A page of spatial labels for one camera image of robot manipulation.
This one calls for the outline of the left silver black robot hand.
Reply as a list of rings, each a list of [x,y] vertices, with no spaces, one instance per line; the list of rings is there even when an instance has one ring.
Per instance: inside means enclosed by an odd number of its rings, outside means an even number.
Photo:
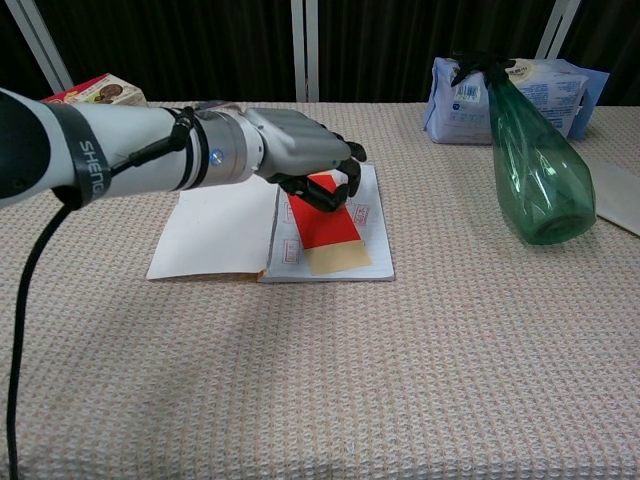
[[[315,209],[331,213],[355,196],[361,181],[364,147],[291,109],[250,108],[245,118],[258,130],[263,156],[256,174]],[[336,170],[347,177],[334,190],[311,179]]]

